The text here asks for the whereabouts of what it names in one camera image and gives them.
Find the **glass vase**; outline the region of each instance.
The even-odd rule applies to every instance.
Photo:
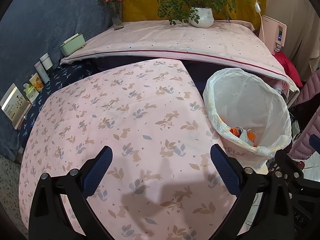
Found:
[[[121,21],[121,2],[115,2],[113,4],[111,4],[110,6],[110,10],[111,10],[111,17],[112,17],[112,21],[113,21],[113,29],[116,30],[120,30],[122,29],[123,23]]]

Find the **beige curtain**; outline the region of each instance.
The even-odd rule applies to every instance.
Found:
[[[282,51],[306,81],[320,59],[320,19],[313,6],[309,0],[267,0],[265,15],[287,25]]]

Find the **electrical cord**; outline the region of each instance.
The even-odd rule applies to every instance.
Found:
[[[263,43],[264,43],[264,31],[263,31],[263,24],[262,24],[262,16],[261,16],[261,9],[260,9],[258,0],[256,0],[256,2],[254,3],[254,9],[255,9],[256,12],[260,15],[260,19],[261,19],[261,29],[262,29]]]

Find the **blue gripper pad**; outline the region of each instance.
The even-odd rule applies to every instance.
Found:
[[[320,154],[320,139],[315,134],[309,137],[309,144],[310,146]]]
[[[106,174],[112,162],[112,156],[112,149],[106,147],[100,158],[88,172],[82,183],[82,195],[84,198],[92,196],[96,192],[103,176]]]
[[[227,155],[223,152],[218,145],[212,145],[210,151],[210,157],[217,168],[224,184],[226,185],[230,194],[235,195],[236,197],[240,196],[240,179],[232,168],[228,161]]]

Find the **trash bin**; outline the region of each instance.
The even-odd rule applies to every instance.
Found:
[[[287,105],[261,78],[240,68],[219,70],[207,81],[203,96],[209,120],[220,134],[226,154],[243,167],[257,171],[277,150],[290,144]],[[256,147],[233,135],[230,127],[251,129]]]

